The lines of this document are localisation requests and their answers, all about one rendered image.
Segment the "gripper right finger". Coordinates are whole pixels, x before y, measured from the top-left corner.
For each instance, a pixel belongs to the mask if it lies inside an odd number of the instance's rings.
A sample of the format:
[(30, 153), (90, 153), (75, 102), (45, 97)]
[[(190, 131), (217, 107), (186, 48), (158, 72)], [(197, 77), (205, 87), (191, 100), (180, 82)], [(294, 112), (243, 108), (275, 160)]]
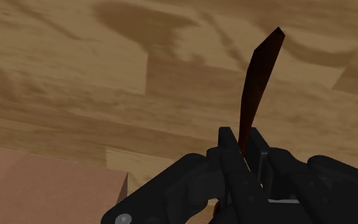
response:
[(301, 162), (287, 150), (270, 147), (254, 127), (245, 160), (270, 200), (286, 200), (298, 209), (298, 221), (358, 224), (358, 168), (324, 155)]

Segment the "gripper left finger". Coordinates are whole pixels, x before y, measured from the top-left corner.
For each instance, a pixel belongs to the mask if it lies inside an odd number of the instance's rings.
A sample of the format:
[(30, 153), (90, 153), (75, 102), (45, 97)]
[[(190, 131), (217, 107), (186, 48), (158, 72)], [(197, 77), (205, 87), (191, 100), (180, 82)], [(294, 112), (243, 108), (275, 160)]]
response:
[(269, 202), (251, 173), (229, 127), (219, 128), (218, 146), (190, 153), (108, 210), (100, 224), (185, 224), (210, 199), (222, 208), (220, 222), (263, 224)]

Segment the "dark brown utensil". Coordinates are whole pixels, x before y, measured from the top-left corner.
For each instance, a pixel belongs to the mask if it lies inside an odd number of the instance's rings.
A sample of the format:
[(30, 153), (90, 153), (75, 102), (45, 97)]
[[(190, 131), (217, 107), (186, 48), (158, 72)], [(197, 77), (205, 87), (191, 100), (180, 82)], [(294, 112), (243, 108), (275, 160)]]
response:
[(243, 156), (245, 155), (246, 142), (256, 111), (270, 79), (285, 36), (281, 28), (277, 27), (252, 53), (246, 72), (240, 105), (238, 145)]

